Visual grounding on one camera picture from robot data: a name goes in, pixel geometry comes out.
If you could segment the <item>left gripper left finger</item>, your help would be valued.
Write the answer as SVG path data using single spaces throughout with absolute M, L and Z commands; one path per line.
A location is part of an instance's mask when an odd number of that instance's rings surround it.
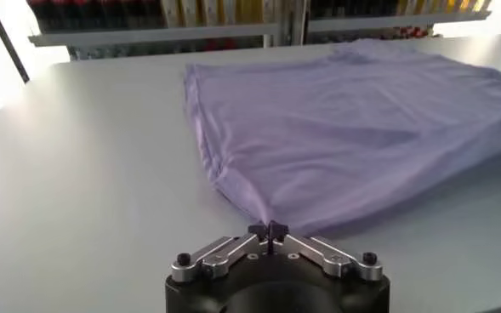
M 239 237 L 222 236 L 194 253 L 179 253 L 171 264 L 171 278 L 177 283 L 190 283 L 200 276 L 218 279 L 248 254 L 260 256 L 268 249 L 269 228 L 250 225 L 248 233 Z

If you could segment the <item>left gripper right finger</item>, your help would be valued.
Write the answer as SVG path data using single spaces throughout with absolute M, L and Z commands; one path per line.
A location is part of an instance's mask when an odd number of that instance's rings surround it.
M 290 235 L 287 225 L 275 221 L 270 222 L 270 243 L 278 253 L 308 259 L 327 276 L 343 278 L 356 274 L 366 282 L 378 282 L 383 277 L 383 266 L 376 253 L 351 253 L 335 247 L 324 237 Z

